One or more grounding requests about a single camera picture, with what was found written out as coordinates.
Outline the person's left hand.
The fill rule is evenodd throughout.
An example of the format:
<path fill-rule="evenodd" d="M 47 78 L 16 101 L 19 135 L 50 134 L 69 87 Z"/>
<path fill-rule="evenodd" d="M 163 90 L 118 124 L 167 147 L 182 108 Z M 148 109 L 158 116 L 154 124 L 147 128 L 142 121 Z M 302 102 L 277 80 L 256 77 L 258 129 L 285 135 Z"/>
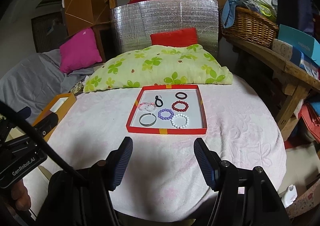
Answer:
<path fill-rule="evenodd" d="M 16 210 L 28 211 L 31 208 L 31 199 L 22 179 L 15 183 L 11 189 L 9 206 L 8 210 L 12 216 L 16 214 Z"/>

